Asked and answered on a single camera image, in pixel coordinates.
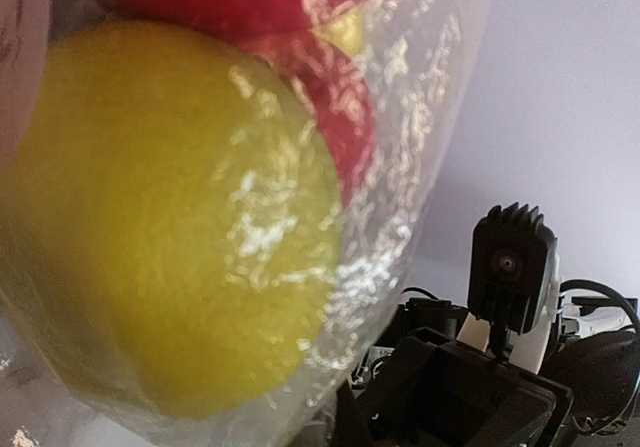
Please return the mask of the clear zip top bag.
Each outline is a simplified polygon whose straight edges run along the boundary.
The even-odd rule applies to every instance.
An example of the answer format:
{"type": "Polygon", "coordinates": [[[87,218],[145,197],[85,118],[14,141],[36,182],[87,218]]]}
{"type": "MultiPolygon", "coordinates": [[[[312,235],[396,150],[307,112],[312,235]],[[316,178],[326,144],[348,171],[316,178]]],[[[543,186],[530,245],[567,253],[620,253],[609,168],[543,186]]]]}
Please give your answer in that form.
{"type": "MultiPolygon", "coordinates": [[[[375,144],[341,193],[342,252],[316,340],[292,376],[205,419],[153,414],[71,388],[1,297],[5,446],[325,446],[335,397],[390,321],[482,37],[489,0],[368,0],[354,62],[370,90],[375,144]]],[[[1,0],[1,170],[30,127],[51,45],[108,22],[151,22],[98,0],[1,0]]]]}

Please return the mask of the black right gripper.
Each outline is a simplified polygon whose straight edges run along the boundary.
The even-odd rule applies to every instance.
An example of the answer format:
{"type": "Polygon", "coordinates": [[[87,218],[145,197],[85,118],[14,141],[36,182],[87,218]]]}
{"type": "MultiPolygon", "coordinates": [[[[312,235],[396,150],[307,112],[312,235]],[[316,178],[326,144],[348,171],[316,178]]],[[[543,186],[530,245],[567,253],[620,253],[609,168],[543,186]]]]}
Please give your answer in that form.
{"type": "Polygon", "coordinates": [[[433,297],[399,306],[341,388],[339,446],[571,446],[615,435],[639,407],[639,327],[553,332],[541,369],[459,340],[466,311],[433,297]]]}

